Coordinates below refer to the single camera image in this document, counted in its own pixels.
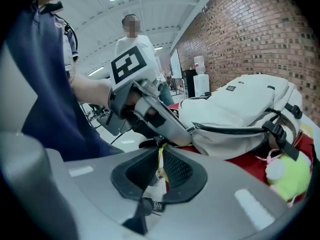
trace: plastic buckle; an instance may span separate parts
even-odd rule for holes
[[[189,133],[189,134],[192,134],[196,129],[200,129],[200,124],[196,123],[196,122],[193,122],[194,126],[192,127],[189,127],[186,129],[186,131]]]
[[[297,106],[297,105],[290,105],[289,103],[287,103],[284,106],[287,110],[289,110],[291,112],[291,114],[293,114],[294,118],[296,119],[301,119],[302,118],[302,111],[301,109]]]
[[[287,133],[281,125],[267,121],[263,124],[262,128],[266,129],[272,134],[272,136],[275,137],[275,142],[281,150],[283,150],[294,161],[298,159],[299,151],[293,145],[287,142]]]
[[[154,137],[155,143],[159,148],[162,148],[162,146],[166,143],[168,143],[168,140],[161,135]]]
[[[272,136],[275,137],[276,143],[278,145],[282,145],[286,142],[287,133],[279,124],[274,124],[271,121],[267,121],[264,123],[262,128],[267,129]]]
[[[302,118],[302,111],[301,109],[297,106],[297,105],[294,105],[292,108],[291,108],[291,111],[290,111],[294,117],[296,119],[301,119]]]

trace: hand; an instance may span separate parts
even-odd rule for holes
[[[128,108],[129,107],[133,107],[133,109],[134,109],[134,107],[137,104],[138,100],[141,99],[141,98],[142,98],[142,96],[139,93],[131,92],[129,94],[129,96],[128,96],[128,99],[127,99],[126,103],[125,103],[125,106],[128,107]],[[156,112],[157,111],[155,111],[153,108],[150,108],[148,110],[148,114],[151,115],[151,116],[153,116]]]

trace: water bottle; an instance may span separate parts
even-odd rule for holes
[[[206,72],[205,58],[203,56],[196,56],[193,60],[196,73],[198,75],[204,74]]]

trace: green plush toy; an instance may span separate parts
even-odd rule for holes
[[[296,161],[284,153],[265,169],[270,188],[286,202],[302,194],[311,179],[310,165],[310,159],[301,151]]]

